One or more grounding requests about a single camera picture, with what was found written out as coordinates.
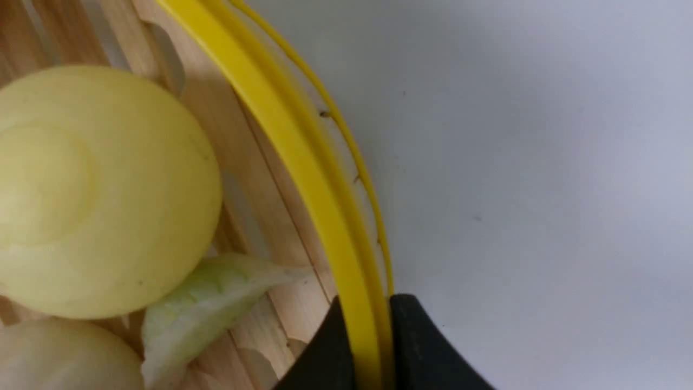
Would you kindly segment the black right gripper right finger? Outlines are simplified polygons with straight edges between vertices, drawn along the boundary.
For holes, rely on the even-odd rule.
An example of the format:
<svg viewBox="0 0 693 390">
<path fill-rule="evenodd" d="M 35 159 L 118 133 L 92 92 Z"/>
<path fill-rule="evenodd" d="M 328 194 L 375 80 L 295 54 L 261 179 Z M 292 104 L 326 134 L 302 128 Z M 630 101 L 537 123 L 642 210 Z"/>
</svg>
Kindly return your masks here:
<svg viewBox="0 0 693 390">
<path fill-rule="evenodd" d="M 453 348 L 411 294 L 389 299 L 393 319 L 396 388 L 492 389 Z"/>
</svg>

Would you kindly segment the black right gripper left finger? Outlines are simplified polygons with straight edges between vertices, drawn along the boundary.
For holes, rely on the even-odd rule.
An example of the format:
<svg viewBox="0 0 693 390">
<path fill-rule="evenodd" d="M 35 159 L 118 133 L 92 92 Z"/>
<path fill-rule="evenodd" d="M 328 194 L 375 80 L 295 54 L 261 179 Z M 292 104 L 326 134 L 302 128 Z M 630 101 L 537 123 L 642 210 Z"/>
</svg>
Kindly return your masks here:
<svg viewBox="0 0 693 390">
<path fill-rule="evenodd" d="M 355 389 L 356 375 L 339 296 L 312 340 L 274 389 Z"/>
</svg>

